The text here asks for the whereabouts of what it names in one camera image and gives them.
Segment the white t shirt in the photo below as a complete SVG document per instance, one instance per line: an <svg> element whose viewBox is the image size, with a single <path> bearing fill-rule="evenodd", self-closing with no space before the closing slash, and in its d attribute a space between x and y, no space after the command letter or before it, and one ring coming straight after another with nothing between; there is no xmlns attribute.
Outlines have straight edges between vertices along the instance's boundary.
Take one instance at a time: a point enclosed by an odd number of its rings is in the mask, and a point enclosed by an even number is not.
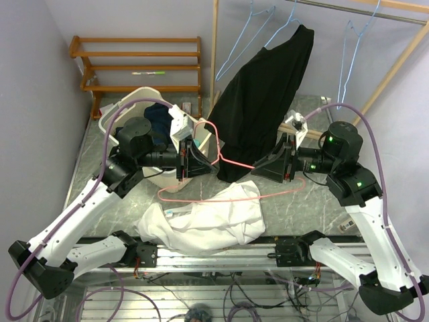
<svg viewBox="0 0 429 322"><path fill-rule="evenodd" d="M133 228L144 242L163 244L183 254L245 245L265 232L260 192L249 180L233 183L205 203L162 209L149 206Z"/></svg>

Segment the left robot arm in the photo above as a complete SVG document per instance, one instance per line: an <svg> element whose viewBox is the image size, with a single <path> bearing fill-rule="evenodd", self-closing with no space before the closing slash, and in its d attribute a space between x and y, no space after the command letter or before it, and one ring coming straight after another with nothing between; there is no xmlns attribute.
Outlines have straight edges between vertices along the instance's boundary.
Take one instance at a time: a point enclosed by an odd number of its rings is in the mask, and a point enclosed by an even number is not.
<svg viewBox="0 0 429 322"><path fill-rule="evenodd" d="M168 134L156 132L144 117L132 117L115 127L117 143L105 153L101 166L76 198L47 228L29 241L15 241L8 249L19 275L45 299L62 294L80 275L117 262L130 266L138 243L117 231L94 244L75 248L77 241L111 205L118 203L147 177L144 168L173 170L178 180L214 170L194 143L200 121L180 115Z"/></svg>

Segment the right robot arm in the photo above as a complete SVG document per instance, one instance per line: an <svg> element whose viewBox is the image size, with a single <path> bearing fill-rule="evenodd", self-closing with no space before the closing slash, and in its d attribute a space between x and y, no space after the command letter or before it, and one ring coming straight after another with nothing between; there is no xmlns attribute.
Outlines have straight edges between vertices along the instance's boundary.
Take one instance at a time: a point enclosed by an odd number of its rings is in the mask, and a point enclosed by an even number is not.
<svg viewBox="0 0 429 322"><path fill-rule="evenodd" d="M319 231L302 235L293 258L276 248L270 258L305 266L319 262L340 274L357 290L367 308L386 315L406 308L428 294L428 276L412 270L391 221L383 216L383 192L375 175L359 164L363 138L344 121L329 125L317 149L301 148L298 138L283 134L277 145L254 164L253 175L276 182L293 180L296 172L326 175L325 185L358 227L372 262L358 259Z"/></svg>

